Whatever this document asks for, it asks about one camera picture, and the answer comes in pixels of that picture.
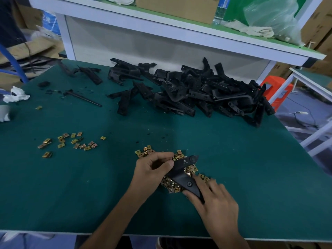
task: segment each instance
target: red stool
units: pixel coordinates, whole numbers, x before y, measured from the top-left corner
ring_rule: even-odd
[[[278,89],[281,87],[281,85],[285,82],[286,80],[281,78],[281,77],[276,77],[276,76],[268,76],[264,79],[264,81],[261,83],[261,86],[264,83],[268,83],[271,85],[269,89],[267,89],[264,92],[264,96],[266,97],[267,100],[271,99],[271,97],[278,91]],[[274,108],[275,111],[278,110],[280,105],[284,102],[284,100],[287,98],[288,94],[293,89],[293,85],[289,84],[286,88],[285,91],[286,93],[281,97],[281,98],[276,98],[275,101],[272,102],[271,106]]]

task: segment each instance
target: plastic bottle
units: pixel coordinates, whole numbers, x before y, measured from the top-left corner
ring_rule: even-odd
[[[217,11],[215,12],[213,24],[218,25],[222,22],[230,0],[219,0]]]

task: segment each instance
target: forearm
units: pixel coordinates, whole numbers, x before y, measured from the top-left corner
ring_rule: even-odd
[[[250,249],[247,241],[240,235],[230,235],[214,240],[220,249]]]
[[[127,191],[104,222],[102,222],[80,249],[115,248],[131,218],[143,202],[136,194]]]

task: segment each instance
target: clear plastic bag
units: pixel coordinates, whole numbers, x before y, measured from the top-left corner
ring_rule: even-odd
[[[294,18],[297,10],[296,0],[255,0],[243,9],[248,25],[272,27],[279,40],[304,46],[301,28]]]

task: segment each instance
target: purple floor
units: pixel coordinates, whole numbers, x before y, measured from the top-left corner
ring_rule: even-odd
[[[277,111],[277,117],[285,126],[300,127],[306,129],[313,129],[312,127],[303,127],[299,125],[294,117],[294,113],[297,111],[308,112],[309,114],[297,113],[297,119],[299,121],[322,126],[326,124],[328,118],[332,117],[332,105],[321,102],[320,100],[312,97],[309,93],[304,91],[298,91],[297,93],[289,94],[288,98],[279,107]],[[309,134],[290,132],[299,142],[309,136]],[[309,149],[322,143],[326,140],[326,137],[322,137],[320,140],[316,140],[308,146]],[[326,173],[332,175],[332,149],[328,148],[321,153],[317,154],[313,159],[316,161]],[[45,240],[37,238],[31,235],[26,235],[26,247],[24,247],[23,235],[15,237],[8,242],[0,242],[0,249],[73,249],[75,244],[75,235],[56,235],[52,239]],[[156,243],[156,237],[131,237],[133,249],[154,249]]]

